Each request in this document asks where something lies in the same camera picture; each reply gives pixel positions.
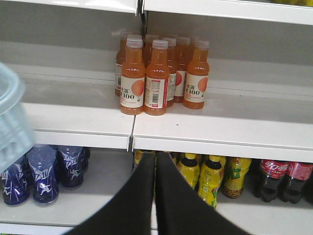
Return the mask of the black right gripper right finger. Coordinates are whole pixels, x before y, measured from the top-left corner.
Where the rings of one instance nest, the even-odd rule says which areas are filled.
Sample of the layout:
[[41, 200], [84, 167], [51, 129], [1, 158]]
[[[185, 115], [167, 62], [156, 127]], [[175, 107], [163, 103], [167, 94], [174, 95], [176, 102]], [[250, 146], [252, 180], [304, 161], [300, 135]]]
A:
[[156, 217], [160, 235], [249, 234], [202, 201], [164, 152], [156, 156]]

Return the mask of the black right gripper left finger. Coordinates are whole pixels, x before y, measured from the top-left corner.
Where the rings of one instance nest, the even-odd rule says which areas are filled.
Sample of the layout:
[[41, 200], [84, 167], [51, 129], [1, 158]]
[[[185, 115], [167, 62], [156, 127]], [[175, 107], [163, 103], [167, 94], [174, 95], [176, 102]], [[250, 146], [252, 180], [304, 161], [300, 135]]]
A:
[[121, 190], [67, 235], [150, 235], [155, 182], [154, 153], [144, 153]]

